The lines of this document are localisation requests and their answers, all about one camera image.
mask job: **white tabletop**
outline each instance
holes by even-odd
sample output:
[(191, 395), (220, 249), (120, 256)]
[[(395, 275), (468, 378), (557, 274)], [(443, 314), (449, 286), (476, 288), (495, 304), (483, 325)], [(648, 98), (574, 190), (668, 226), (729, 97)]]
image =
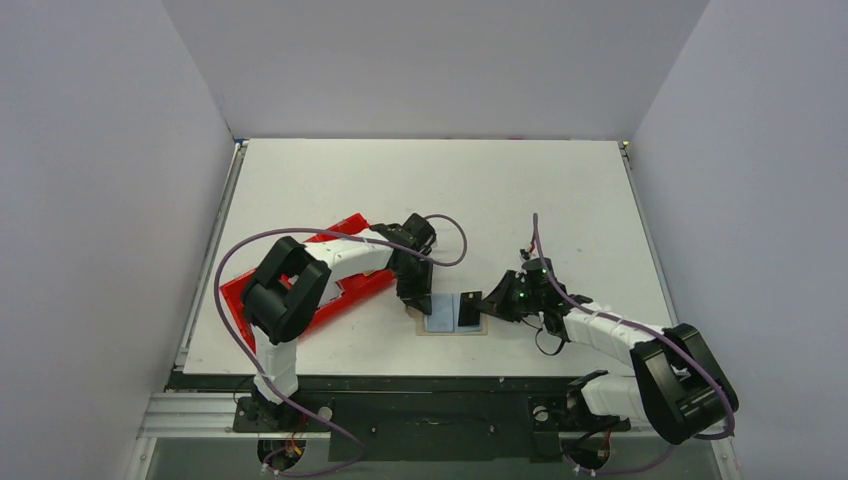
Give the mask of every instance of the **white tabletop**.
[[(559, 280), (630, 318), (671, 325), (657, 271), (615, 142), (516, 140), (251, 139), (221, 233), (218, 260), (253, 233), (327, 227), (361, 212), (372, 223), (402, 223), (411, 212), (445, 213), (468, 234), (457, 267), (436, 267), (433, 292), (488, 294), (539, 212), (545, 254)], [(433, 222), (432, 256), (453, 259), (460, 239)], [(257, 265), (273, 239), (243, 248), (228, 281)], [(184, 371), (253, 373), (217, 316), (211, 281), (203, 291)], [(298, 345), (301, 375), (580, 376), (627, 373), (615, 360), (567, 344), (542, 355), (534, 330), (489, 319), (483, 336), (418, 336), (394, 288), (342, 314)], [(540, 336), (553, 350), (558, 339)]]

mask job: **blue cloth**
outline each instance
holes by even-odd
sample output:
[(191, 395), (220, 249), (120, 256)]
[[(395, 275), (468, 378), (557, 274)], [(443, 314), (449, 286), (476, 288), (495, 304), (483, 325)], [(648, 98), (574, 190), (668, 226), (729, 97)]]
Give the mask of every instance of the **blue cloth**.
[(430, 296), (433, 314), (424, 315), (424, 331), (428, 333), (468, 333), (483, 330), (483, 322), (479, 325), (460, 327), (458, 293), (436, 293)]

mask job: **gray wall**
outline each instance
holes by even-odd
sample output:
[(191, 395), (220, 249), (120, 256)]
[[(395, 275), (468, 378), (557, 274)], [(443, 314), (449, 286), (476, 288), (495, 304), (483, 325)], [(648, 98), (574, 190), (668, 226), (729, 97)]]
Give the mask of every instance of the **gray wall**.
[(121, 478), (232, 141), (156, 0), (4, 1), (0, 65), (0, 478)]
[(240, 136), (629, 138), (706, 0), (164, 0)]
[(713, 0), (632, 148), (671, 294), (734, 382), (746, 478), (846, 478), (848, 3)]

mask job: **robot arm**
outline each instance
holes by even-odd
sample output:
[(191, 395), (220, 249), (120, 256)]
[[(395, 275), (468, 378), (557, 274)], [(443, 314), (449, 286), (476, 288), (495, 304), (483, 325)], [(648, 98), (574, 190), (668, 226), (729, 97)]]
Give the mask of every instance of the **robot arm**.
[[(668, 442), (679, 445), (725, 418), (717, 393), (666, 345), (650, 334), (580, 311), (564, 302), (549, 282), (549, 259), (534, 258), (522, 271), (509, 270), (489, 296), (479, 303), (483, 313), (512, 321), (536, 315), (551, 335), (563, 343), (581, 343), (603, 352), (633, 369), (620, 377), (593, 372), (567, 392), (570, 413), (591, 424), (598, 417), (619, 416), (651, 423)], [(582, 295), (570, 295), (592, 312), (603, 308)], [(736, 393), (721, 371), (697, 329), (688, 324), (673, 328), (646, 325), (690, 355), (724, 390), (733, 410)]]
[[(374, 225), (357, 236), (366, 241), (337, 239), (301, 244), (291, 237), (280, 238), (242, 292), (245, 317), (256, 338), (256, 358), (267, 378), (286, 396), (298, 387), (297, 337), (309, 326), (318, 307), (339, 295), (338, 280), (390, 268), (397, 277), (397, 293), (403, 303), (432, 313), (432, 264), (408, 252), (367, 241), (390, 241), (427, 255), (436, 240), (429, 222), (412, 214), (403, 225)], [(283, 275), (289, 278), (291, 287), (283, 284)], [(269, 408), (282, 404), (282, 399), (258, 375), (254, 385), (262, 397), (258, 401), (268, 402)]]

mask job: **red plastic tray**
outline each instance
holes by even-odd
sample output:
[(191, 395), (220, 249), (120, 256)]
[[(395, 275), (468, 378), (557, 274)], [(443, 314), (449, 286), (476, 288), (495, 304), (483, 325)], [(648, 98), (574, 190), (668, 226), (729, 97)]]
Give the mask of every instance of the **red plastic tray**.
[[(327, 230), (355, 235), (369, 226), (370, 224), (367, 220), (365, 220), (365, 217), (357, 213), (333, 225)], [(306, 241), (329, 242), (333, 240), (336, 240), (336, 237), (332, 237), (330, 235), (315, 235), (313, 237), (309, 237)], [(238, 326), (242, 338), (244, 338), (245, 342), (247, 342), (250, 349), (255, 352), (256, 340), (253, 338), (253, 331), (250, 329), (250, 325), (244, 318), (244, 304), (241, 303), (241, 292), (247, 285), (248, 280), (250, 280), (250, 276), (253, 275), (254, 270), (250, 270), (234, 280), (230, 280), (224, 285), (221, 285), (221, 295), (224, 297), (224, 301), (227, 302), (227, 306), (230, 308), (230, 312), (236, 320), (236, 326)], [(386, 269), (378, 270), (368, 275), (360, 273), (339, 280), (337, 283), (342, 290), (341, 295), (330, 303), (319, 307), (318, 310), (315, 311), (315, 315), (312, 317), (312, 322), (308, 327), (306, 327), (304, 334), (314, 331), (321, 325), (326, 324), (331, 318), (335, 317), (339, 313), (384, 290), (386, 287), (391, 285), (394, 278), (392, 271)], [(286, 286), (291, 286), (285, 275), (280, 278), (280, 280)]]

